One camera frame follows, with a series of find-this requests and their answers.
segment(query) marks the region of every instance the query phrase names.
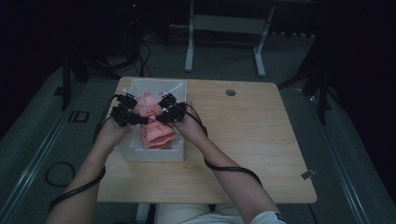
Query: pink fabric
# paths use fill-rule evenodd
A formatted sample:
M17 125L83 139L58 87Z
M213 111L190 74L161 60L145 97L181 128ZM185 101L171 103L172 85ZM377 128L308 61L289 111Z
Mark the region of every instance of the pink fabric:
M140 116L150 118L148 125L140 125L140 135L143 143L147 149L164 148L166 143L172 141L176 137L175 131L172 127L162 124L155 119L155 117L162 113L158 102L152 100L151 94L145 92L145 99L136 98L137 105L134 110Z

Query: wooden table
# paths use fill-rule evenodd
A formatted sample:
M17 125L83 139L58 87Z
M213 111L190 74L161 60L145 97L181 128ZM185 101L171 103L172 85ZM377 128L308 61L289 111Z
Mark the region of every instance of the wooden table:
M130 88L123 77L117 88ZM276 203L313 203L317 199L302 153L275 84L186 80L187 100L213 140L233 160L254 171ZM228 96L227 90L236 91ZM128 162L118 148L106 163L99 202L228 203L204 158L185 142L184 162Z

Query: person's left hand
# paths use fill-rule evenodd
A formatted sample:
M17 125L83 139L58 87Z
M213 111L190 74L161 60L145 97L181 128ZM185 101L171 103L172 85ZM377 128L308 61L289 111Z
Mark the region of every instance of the person's left hand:
M125 134L134 129L134 125L120 127L113 118L108 119L96 137L95 146L106 150L108 154L118 145Z

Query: white box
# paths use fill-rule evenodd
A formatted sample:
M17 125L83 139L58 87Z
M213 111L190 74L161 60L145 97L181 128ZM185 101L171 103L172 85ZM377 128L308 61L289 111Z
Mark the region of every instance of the white box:
M171 91L177 98L177 102L186 101L187 83L184 80L161 80L161 79L139 79L134 78L132 88L124 90L135 97L144 97L144 93L149 91L155 102L161 97L159 91ZM121 140L119 147L127 161L184 161L184 138L178 130L175 139L169 142L162 149L145 149L140 136L140 125L136 125L134 130Z

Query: hand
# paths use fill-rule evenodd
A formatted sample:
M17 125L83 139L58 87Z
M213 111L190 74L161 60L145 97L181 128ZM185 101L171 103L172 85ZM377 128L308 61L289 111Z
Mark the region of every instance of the hand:
M195 111L191 109L192 102L186 101L185 104L188 105L187 112L189 112L198 119L198 116L195 113ZM181 122L174 121L171 122L170 125L177 128L181 135L183 135L187 140L189 140L195 145L207 138L201 125L199 125L199 123L196 120L194 120L192 117L190 117L190 115L188 114L184 116L183 121Z
M134 125L120 127L117 122L110 118L102 126L96 137L95 146L102 148L107 154L113 151L125 134L134 129Z

